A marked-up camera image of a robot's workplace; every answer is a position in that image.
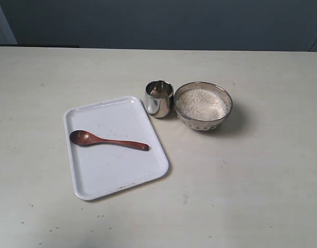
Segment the dark red wooden spoon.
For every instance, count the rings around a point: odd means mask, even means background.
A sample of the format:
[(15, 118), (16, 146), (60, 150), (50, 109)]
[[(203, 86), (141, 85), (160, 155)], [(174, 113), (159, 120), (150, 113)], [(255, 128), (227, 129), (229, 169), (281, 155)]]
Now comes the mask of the dark red wooden spoon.
[(142, 150), (142, 151), (149, 151), (150, 149), (149, 145), (145, 143), (134, 142), (134, 141), (120, 141), (120, 140), (114, 140), (114, 139), (104, 139), (85, 130), (76, 130), (71, 132), (71, 134), (69, 135), (69, 139), (72, 143), (79, 146), (110, 144), (110, 145), (123, 146), (123, 147), (128, 147), (128, 148)]

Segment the small steel cup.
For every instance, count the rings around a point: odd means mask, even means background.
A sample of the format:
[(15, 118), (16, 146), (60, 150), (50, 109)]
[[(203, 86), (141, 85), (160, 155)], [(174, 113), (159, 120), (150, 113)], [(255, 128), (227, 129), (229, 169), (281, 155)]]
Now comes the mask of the small steel cup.
[(145, 88), (144, 106), (152, 117), (166, 117), (173, 108), (173, 86), (162, 80), (148, 83)]

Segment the glass bowl of rice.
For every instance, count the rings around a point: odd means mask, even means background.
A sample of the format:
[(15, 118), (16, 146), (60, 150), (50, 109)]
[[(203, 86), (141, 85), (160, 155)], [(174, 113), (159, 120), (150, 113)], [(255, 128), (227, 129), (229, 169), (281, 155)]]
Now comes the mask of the glass bowl of rice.
[(214, 130), (230, 115), (231, 96), (218, 85), (190, 82), (179, 87), (174, 95), (177, 117), (195, 131)]

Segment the white plastic tray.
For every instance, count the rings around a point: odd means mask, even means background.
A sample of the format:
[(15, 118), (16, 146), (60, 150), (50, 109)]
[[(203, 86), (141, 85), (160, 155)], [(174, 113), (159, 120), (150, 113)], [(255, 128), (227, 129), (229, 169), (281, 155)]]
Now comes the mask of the white plastic tray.
[[(169, 162), (142, 102), (124, 96), (74, 107), (64, 114), (70, 170), (75, 194), (94, 200), (159, 179), (169, 170)], [(117, 145), (81, 147), (70, 141), (75, 130), (98, 137), (149, 145), (140, 151)]]

